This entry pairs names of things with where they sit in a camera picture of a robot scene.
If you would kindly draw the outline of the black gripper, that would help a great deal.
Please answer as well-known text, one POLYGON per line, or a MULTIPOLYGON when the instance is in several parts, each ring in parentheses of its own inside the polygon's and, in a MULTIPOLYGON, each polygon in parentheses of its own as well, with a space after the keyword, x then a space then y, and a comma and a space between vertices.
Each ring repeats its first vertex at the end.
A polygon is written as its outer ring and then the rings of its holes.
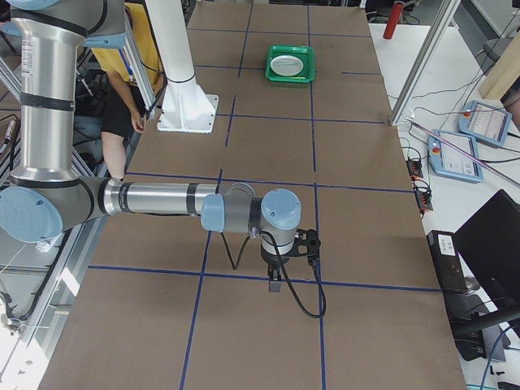
POLYGON ((261 248, 262 260, 268 264, 267 275, 268 275, 268 292, 279 293, 281 290, 281 276, 280 268, 282 264, 288 262, 289 257, 284 255, 276 255, 269 253, 263 247, 261 248))

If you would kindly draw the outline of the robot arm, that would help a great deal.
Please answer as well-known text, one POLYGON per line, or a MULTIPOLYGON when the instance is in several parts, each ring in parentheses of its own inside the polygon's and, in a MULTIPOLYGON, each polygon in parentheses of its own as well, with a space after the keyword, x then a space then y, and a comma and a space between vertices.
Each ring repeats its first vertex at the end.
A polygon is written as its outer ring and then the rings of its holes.
POLYGON ((1 227, 18 241, 46 241, 102 216, 191 216, 210 232, 259 239, 269 289, 289 284, 299 254, 301 203, 287 189, 258 197, 247 184, 125 183, 89 172, 74 146, 80 47, 120 49, 146 105, 154 99, 121 1, 14 1, 22 38, 20 155, 1 192, 1 227))

